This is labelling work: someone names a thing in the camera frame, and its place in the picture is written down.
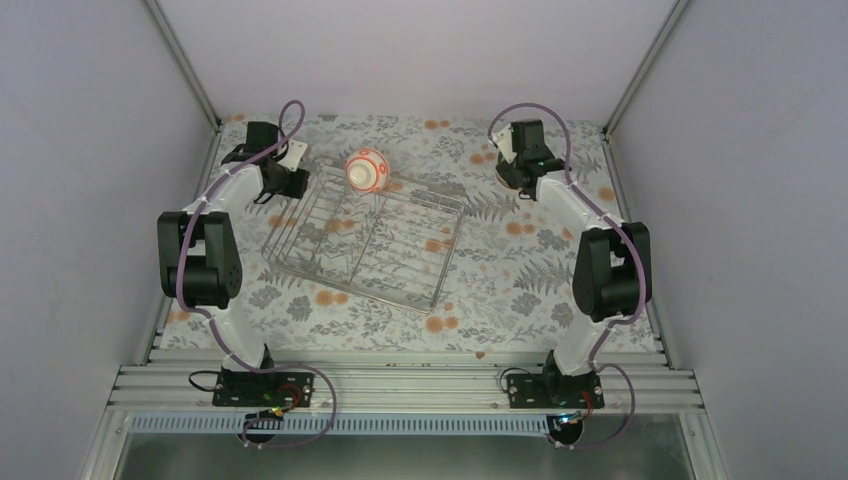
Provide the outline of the wire dish rack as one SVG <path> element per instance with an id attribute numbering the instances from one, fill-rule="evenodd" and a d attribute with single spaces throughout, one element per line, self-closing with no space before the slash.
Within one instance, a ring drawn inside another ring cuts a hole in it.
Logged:
<path id="1" fill-rule="evenodd" d="M 465 217 L 461 198 L 398 176 L 360 194 L 341 161 L 306 164 L 306 193 L 287 199 L 261 253 L 274 267 L 345 293 L 420 313 L 438 303 Z"/>

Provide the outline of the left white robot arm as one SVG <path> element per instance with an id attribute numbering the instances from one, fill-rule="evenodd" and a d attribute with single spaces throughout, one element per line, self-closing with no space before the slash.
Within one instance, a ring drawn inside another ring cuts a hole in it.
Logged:
<path id="1" fill-rule="evenodd" d="M 218 178 L 184 209 L 157 220 L 164 295 L 208 321 L 224 354 L 223 369 L 244 372 L 238 390 L 255 405 L 276 396 L 279 380 L 240 300 L 243 267 L 234 221 L 250 204 L 302 198 L 310 173 L 301 163 L 309 149 L 277 125 L 251 121 L 244 142 L 223 158 Z"/>

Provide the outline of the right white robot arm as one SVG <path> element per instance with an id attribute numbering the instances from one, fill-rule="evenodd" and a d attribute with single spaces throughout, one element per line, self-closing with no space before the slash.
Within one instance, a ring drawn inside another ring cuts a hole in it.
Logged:
<path id="1" fill-rule="evenodd" d="M 582 315 L 549 353 L 541 382 L 544 399 L 565 407 L 591 390 L 595 358 L 611 331 L 637 320 L 650 299 L 650 234 L 643 223 L 625 222 L 588 197 L 568 160 L 547 146 L 542 121 L 512 122 L 490 141 L 498 179 L 561 214 L 579 237 L 571 288 Z"/>

